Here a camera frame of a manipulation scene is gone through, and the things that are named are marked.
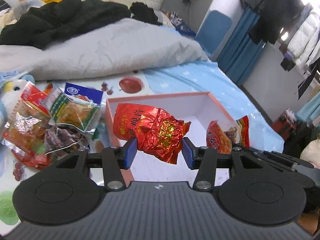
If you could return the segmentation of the red round-pattern snack packet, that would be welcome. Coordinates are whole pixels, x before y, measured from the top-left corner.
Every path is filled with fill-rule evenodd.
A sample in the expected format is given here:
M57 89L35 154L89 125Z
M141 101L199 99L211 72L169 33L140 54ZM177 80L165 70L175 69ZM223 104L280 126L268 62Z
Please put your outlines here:
M231 154L234 144L249 148L249 117L236 120L228 129L222 129L217 120L211 121L207 128L206 144L220 154Z

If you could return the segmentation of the red foil tea packet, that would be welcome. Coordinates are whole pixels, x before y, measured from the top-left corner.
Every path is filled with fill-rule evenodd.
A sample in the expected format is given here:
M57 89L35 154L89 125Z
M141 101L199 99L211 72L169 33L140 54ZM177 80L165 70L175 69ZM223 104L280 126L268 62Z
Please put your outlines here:
M117 106L113 132L120 140L137 139L137 150L177 164L182 139L191 123L177 120L162 108L132 103Z

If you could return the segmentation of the white dark seafood snack packet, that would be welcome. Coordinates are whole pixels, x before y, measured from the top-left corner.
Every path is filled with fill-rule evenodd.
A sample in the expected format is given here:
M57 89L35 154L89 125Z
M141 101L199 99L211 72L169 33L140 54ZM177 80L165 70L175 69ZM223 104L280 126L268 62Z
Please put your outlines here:
M81 141L83 135L77 131L52 126L44 134L45 154L69 148Z

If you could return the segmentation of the green pickled snack packet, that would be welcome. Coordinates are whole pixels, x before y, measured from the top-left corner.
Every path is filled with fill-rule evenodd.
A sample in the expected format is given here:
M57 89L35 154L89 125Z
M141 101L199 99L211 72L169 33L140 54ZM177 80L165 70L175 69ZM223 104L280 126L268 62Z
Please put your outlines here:
M100 106L81 99L71 99L60 87L54 87L45 100L45 107L57 126L69 126L79 132L89 131Z

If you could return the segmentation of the red clear dried snack bag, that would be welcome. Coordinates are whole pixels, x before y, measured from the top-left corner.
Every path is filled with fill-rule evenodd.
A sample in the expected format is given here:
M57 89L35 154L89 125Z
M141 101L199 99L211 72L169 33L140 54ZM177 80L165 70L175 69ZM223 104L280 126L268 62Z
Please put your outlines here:
M47 94L27 80L17 87L18 100L4 125L2 144L17 153L46 154L44 138L52 127L44 106Z

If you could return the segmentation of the blue spicy strips packet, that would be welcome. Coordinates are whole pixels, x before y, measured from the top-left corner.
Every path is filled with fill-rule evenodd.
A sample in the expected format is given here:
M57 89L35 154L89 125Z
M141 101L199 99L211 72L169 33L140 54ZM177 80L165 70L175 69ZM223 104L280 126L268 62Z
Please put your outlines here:
M101 104L103 92L93 88L87 88L73 83L65 84L65 94L84 101Z

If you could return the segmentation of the pink cardboard box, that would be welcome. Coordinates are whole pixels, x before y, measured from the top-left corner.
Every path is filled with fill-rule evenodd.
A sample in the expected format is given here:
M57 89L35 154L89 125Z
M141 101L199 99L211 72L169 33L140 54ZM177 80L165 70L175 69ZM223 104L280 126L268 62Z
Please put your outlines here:
M188 137L195 146L205 146L207 128L216 121L223 131L236 121L210 92L162 94L112 98L106 101L105 120L114 145L123 146L138 135L139 141L160 148L138 151L126 181L187 181L193 184L196 171L190 170L182 152L171 148Z

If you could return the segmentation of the blue curtain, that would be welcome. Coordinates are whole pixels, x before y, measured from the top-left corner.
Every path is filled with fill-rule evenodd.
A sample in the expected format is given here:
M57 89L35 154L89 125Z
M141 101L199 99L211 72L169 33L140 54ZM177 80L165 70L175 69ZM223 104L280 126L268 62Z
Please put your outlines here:
M238 86L250 76L263 51L264 42L255 44L248 34L258 18L257 13L246 8L216 59L219 68Z

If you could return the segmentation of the grey duvet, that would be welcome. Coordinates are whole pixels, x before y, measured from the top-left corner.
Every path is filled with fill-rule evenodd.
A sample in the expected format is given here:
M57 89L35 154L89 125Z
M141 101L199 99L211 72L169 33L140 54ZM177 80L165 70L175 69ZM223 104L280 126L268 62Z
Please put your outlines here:
M1 72L29 73L37 81L105 77L195 61L208 61L198 42L172 28L129 18L46 50L1 46Z

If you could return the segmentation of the blue white plush bird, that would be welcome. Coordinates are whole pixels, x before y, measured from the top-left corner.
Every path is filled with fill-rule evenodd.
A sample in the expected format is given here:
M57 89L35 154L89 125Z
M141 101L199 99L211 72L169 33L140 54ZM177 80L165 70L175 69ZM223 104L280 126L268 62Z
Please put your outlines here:
M5 125L27 83L35 83L29 74L19 74L1 83L1 127Z

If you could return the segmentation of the black clothing pile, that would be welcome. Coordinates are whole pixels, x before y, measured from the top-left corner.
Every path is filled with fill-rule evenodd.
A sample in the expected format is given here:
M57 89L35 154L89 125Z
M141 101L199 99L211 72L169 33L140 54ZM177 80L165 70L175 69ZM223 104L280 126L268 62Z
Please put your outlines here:
M23 13L16 23L1 31L1 45L44 50L52 43L66 41L124 18L161 25L154 10L144 3L134 2L128 7L101 0L63 0Z

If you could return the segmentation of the hanging clothes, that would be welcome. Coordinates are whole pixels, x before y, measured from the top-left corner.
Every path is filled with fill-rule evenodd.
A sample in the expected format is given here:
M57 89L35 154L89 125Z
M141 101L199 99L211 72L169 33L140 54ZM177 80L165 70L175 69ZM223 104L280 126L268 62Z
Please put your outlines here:
M249 30L251 40L274 44L287 33L280 46L285 71L297 67L309 72L298 85L302 96L319 71L319 2L303 0L244 0L259 18Z

